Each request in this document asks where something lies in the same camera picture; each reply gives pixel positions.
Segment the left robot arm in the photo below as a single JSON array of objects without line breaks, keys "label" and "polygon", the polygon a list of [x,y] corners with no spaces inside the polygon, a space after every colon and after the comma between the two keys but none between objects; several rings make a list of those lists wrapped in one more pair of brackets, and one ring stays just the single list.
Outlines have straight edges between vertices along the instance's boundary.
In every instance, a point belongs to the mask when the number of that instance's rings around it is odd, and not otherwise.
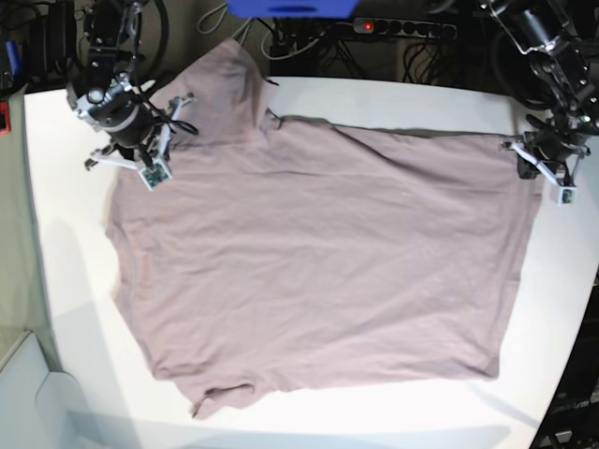
[{"label": "left robot arm", "polygon": [[551,112],[544,121],[529,115],[533,131],[505,144],[517,154],[519,177],[543,175],[558,187],[574,188],[576,172],[566,161],[590,155],[587,141],[598,135],[598,88],[587,61],[567,35],[565,12],[555,1],[481,1],[479,6],[498,23],[499,38],[514,44],[552,94],[550,100],[535,104],[508,89],[526,108]]}]

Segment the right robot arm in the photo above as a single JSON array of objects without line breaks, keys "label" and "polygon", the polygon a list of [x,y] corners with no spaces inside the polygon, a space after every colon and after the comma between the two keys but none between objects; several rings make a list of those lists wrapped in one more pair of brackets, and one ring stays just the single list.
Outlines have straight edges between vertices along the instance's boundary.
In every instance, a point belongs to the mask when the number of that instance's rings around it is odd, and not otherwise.
[{"label": "right robot arm", "polygon": [[93,151],[87,170],[100,164],[137,172],[150,184],[172,177],[169,143],[176,130],[195,136],[197,129],[180,119],[194,100],[175,96],[161,109],[143,89],[139,67],[142,10],[145,1],[98,1],[84,14],[88,55],[81,72],[66,85],[67,101],[81,121],[110,137]]}]

